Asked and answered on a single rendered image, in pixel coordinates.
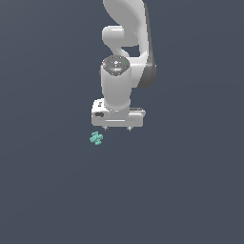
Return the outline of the small teal cross-shaped object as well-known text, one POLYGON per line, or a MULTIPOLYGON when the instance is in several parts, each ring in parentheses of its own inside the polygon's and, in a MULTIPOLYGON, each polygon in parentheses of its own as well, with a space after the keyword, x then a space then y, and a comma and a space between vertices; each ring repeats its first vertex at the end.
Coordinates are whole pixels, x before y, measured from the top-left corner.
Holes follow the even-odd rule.
POLYGON ((101 133, 99 133, 99 132, 93 132, 91 134, 90 141, 94 145, 96 145, 96 146, 100 145, 102 143, 102 140, 103 140, 103 135, 101 133))

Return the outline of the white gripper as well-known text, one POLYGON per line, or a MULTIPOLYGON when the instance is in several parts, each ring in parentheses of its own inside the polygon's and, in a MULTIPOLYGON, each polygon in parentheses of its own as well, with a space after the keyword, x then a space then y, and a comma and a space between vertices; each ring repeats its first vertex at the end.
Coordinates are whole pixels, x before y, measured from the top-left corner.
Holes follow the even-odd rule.
POLYGON ((105 131, 110 127, 124 127, 130 132, 134 127, 143 126, 143 118, 146 115, 144 109, 128 108, 127 113, 109 110, 103 98, 96 99, 91 108, 91 123, 94 126, 101 126, 105 131))

